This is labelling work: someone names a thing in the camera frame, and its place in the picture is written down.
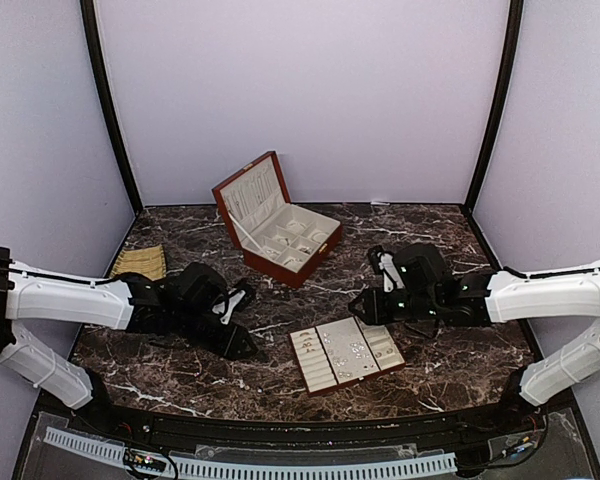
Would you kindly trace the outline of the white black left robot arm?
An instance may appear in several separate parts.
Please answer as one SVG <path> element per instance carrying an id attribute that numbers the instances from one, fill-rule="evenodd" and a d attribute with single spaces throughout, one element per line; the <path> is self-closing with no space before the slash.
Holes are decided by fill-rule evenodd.
<path id="1" fill-rule="evenodd" d="M 246 308 L 253 290 L 245 280 L 229 286 L 213 268 L 191 263 L 177 275 L 151 280 L 137 272 L 109 279 L 64 275 L 36 269 L 11 258 L 0 247 L 0 364 L 12 369 L 81 411 L 100 436 L 121 427 L 103 381 L 76 366 L 36 338 L 26 320 L 54 320 L 159 336 L 177 335 L 228 360 L 257 352 L 248 330 L 232 322 Z"/>

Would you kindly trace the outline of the red wooden jewelry box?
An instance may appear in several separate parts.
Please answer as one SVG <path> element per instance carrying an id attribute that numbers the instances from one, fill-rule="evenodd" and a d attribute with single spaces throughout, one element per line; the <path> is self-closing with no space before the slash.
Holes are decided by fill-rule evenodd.
<path id="1" fill-rule="evenodd" d="M 269 151 L 212 189 L 244 263 L 301 287 L 342 237 L 342 224 L 294 204 L 277 154 Z"/>

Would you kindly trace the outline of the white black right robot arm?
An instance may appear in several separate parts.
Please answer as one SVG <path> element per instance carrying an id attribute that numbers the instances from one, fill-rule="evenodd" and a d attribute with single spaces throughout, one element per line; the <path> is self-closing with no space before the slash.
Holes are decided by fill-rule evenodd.
<path id="1" fill-rule="evenodd" d="M 543 360 L 510 375 L 490 424 L 514 432 L 529 412 L 600 371 L 600 260 L 554 271 L 523 273 L 510 267 L 453 275 L 433 244 L 391 253 L 368 251 L 380 287 L 363 289 L 351 313 L 371 326 L 434 320 L 451 327 L 487 327 L 530 318 L 591 317 L 593 324 Z"/>

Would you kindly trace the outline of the red jewelry tray insert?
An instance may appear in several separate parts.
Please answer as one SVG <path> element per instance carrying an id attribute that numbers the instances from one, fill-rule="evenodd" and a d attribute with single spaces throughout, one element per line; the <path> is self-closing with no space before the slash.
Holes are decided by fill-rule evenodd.
<path id="1" fill-rule="evenodd" d="M 323 395 L 392 373 L 406 362 L 388 329 L 355 317 L 289 334 L 307 393 Z"/>

